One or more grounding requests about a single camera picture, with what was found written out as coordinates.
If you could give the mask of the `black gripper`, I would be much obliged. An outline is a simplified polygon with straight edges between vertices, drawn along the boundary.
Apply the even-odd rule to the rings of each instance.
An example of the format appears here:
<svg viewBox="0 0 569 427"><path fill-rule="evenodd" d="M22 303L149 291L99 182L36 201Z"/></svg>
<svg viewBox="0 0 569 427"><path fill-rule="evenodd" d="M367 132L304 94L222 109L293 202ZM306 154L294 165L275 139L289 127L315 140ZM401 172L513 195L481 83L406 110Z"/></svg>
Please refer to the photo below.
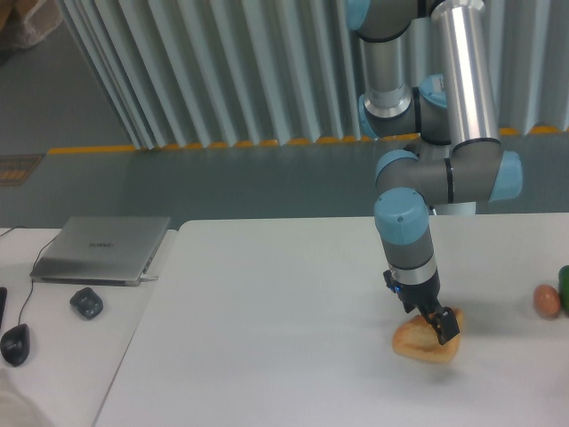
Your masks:
<svg viewBox="0 0 569 427"><path fill-rule="evenodd" d="M440 291L438 271L418 285L406 285L396 281L389 270L383 272L386 287L394 293L409 314L417 311L435 331L440 345L446 345L460 333L454 311L443 307L437 299Z"/></svg>

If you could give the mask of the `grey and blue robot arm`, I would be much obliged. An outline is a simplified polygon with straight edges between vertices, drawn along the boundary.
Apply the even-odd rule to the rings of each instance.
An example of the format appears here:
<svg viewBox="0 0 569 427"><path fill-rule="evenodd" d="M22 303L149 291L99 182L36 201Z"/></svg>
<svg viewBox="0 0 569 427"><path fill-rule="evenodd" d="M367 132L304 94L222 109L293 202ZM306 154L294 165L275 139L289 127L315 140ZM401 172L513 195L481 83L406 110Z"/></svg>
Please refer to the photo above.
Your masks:
<svg viewBox="0 0 569 427"><path fill-rule="evenodd" d="M360 126L373 138L417 133L420 147L383 155L373 213L388 269L386 286L406 312L417 310L440 344L460 332L455 312L438 301L440 281L429 228L439 205L517 197L519 156L501 146L483 38L481 1L348 1L346 24L364 45ZM411 87L403 37L414 20L436 27L443 73ZM423 147L446 154L427 157Z"/></svg>

